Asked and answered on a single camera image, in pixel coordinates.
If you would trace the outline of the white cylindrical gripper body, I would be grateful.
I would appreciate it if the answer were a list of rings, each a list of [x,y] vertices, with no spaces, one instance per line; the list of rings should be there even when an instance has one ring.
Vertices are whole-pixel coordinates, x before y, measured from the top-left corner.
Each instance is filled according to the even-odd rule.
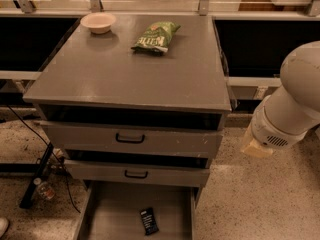
[[[265,105],[269,98],[270,95],[265,97],[254,110],[251,120],[252,135],[265,148],[289,148],[301,141],[305,137],[306,132],[301,134],[289,134],[274,126],[265,112]]]

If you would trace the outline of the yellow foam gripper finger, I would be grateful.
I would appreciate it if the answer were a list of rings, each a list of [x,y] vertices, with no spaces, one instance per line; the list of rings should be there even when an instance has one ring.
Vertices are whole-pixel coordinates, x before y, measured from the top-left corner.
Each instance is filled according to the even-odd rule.
[[[264,147],[260,142],[258,142],[252,134],[251,127],[248,127],[240,147],[240,151],[246,155],[264,158],[271,156],[273,150],[271,148]]]

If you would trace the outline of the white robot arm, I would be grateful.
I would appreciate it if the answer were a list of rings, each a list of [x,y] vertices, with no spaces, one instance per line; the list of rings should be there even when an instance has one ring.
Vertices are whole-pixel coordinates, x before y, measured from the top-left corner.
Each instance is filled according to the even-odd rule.
[[[290,52],[280,69],[281,86],[254,110],[240,151],[267,157],[292,147],[320,124],[320,41]]]

